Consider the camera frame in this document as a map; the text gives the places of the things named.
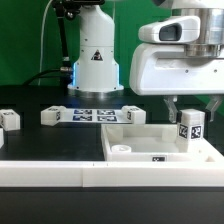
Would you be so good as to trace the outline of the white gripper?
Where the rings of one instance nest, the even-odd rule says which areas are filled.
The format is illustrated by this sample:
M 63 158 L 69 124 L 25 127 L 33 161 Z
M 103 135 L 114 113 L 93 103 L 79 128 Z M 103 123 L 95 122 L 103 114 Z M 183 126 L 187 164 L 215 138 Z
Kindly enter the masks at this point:
M 169 121 L 177 122 L 177 97 L 211 95 L 205 108 L 213 122 L 223 102 L 224 51 L 217 58 L 187 57 L 183 45 L 140 44 L 132 58 L 129 85 L 138 95 L 164 95 Z

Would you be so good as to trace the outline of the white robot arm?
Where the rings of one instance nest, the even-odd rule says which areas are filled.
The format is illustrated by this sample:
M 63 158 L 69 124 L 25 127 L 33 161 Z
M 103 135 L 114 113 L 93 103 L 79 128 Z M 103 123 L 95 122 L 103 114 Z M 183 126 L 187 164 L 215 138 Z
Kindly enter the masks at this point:
M 161 95 L 176 122 L 179 95 L 208 95 L 209 118 L 224 99 L 224 0 L 153 0 L 172 10 L 142 26 L 129 85 L 138 95 Z M 69 92 L 91 97 L 119 91 L 114 59 L 114 21 L 98 6 L 81 8 L 80 54 Z

